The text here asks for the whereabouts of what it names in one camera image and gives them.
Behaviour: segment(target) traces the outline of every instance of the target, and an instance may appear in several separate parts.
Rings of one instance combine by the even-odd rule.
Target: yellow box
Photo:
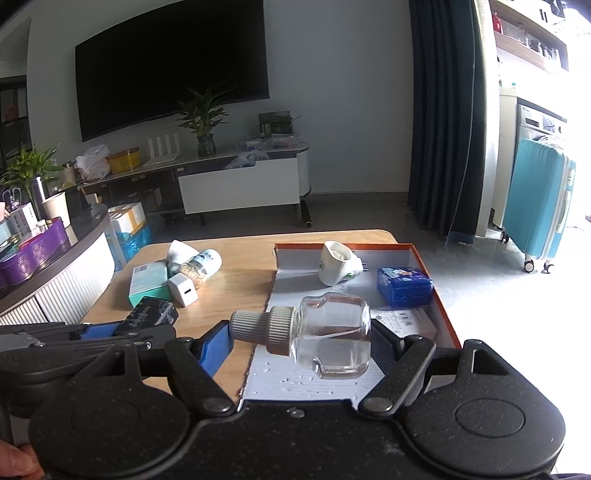
[[[111,165],[111,173],[121,173],[139,167],[139,147],[114,153],[107,157]]]

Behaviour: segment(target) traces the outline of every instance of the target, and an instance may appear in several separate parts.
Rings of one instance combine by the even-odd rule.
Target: gray floor
[[[418,248],[460,340],[497,350],[562,412],[567,439],[559,472],[591,473],[587,452],[591,338],[591,232],[567,228],[550,275],[522,270],[515,245],[489,231],[473,245],[448,245],[419,228],[399,196],[348,194],[309,200],[314,231],[379,228]],[[156,242],[305,231],[291,206],[208,213],[167,225]]]

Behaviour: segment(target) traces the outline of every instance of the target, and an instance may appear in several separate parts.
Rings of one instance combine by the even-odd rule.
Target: green plant
[[[51,172],[60,171],[63,167],[51,163],[56,148],[39,152],[37,147],[27,151],[21,147],[18,155],[9,160],[6,172],[2,175],[1,182],[5,187],[20,187],[27,192],[31,198],[31,180],[41,176],[44,181],[55,180]]]
[[[220,106],[220,102],[232,89],[217,94],[214,94],[211,88],[205,90],[204,94],[192,88],[187,90],[193,94],[193,98],[188,102],[178,103],[184,115],[180,119],[182,122],[179,124],[180,127],[190,128],[199,138],[209,135],[213,127],[228,123],[223,121],[228,114],[224,111],[224,107]]]

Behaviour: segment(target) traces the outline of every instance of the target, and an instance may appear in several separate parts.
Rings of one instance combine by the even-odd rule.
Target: wooden table
[[[277,243],[343,243],[395,244],[391,233],[384,230],[342,232],[288,233],[285,235],[216,238],[187,242],[198,251],[217,250],[223,259],[221,270],[199,290],[199,299],[189,307],[178,307],[175,324],[177,336],[200,337],[217,322],[229,319],[235,310],[265,310],[277,270],[274,247]],[[127,298],[131,271],[137,265],[166,258],[169,244],[144,247],[113,279],[84,318],[85,322],[106,323],[122,320],[131,311]],[[254,346],[236,341],[230,357],[217,372],[215,380],[228,395],[237,399],[244,384]],[[146,381],[153,387],[168,390],[165,378]]]

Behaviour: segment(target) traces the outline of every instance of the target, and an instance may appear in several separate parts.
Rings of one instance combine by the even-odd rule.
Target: plastic bag
[[[230,170],[232,168],[254,167],[259,160],[269,160],[269,155],[257,150],[250,152],[243,152],[232,160],[223,169]]]
[[[85,181],[104,179],[111,171],[107,157],[111,152],[106,145],[98,145],[86,150],[84,155],[76,157],[76,168]]]

